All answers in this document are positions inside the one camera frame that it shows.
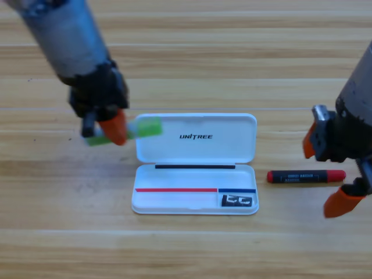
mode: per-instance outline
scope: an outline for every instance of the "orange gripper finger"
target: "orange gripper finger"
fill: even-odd
[[[116,145],[124,145],[127,142],[127,125],[124,112],[119,109],[117,116],[111,120],[98,122],[106,137]]]
[[[365,196],[349,196],[343,190],[332,194],[324,204],[324,217],[335,218],[352,211]]]
[[[310,142],[310,136],[312,135],[313,131],[315,130],[316,123],[314,122],[309,131],[307,132],[305,138],[302,141],[302,148],[303,153],[305,154],[305,158],[311,158],[315,155],[315,151],[313,149],[313,145]]]

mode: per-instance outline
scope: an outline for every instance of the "marker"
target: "marker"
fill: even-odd
[[[329,183],[346,177],[343,170],[272,170],[267,173],[270,183]]]

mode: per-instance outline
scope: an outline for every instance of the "blue stripe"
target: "blue stripe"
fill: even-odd
[[[219,189],[219,193],[251,193],[255,194],[256,190],[255,189]]]

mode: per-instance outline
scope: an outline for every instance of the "robotic arm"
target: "robotic arm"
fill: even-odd
[[[128,88],[85,0],[6,2],[23,19],[60,81],[70,87],[69,103],[82,118],[82,136],[93,136],[98,122],[115,144],[125,144]],[[372,44],[337,98],[336,110],[317,105],[313,114],[314,124],[303,140],[305,157],[340,163],[351,158],[362,174],[325,203],[325,216],[337,217],[372,194]]]
[[[126,142],[128,87],[85,0],[6,0],[23,19],[82,118],[83,137],[98,122],[117,145]]]
[[[342,163],[354,159],[362,177],[345,184],[324,204],[325,217],[350,212],[372,194],[372,43],[336,100],[336,111],[313,107],[314,123],[303,140],[306,158]]]

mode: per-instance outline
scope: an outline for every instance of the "red stripe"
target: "red stripe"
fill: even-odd
[[[217,188],[137,188],[137,192],[217,192]]]

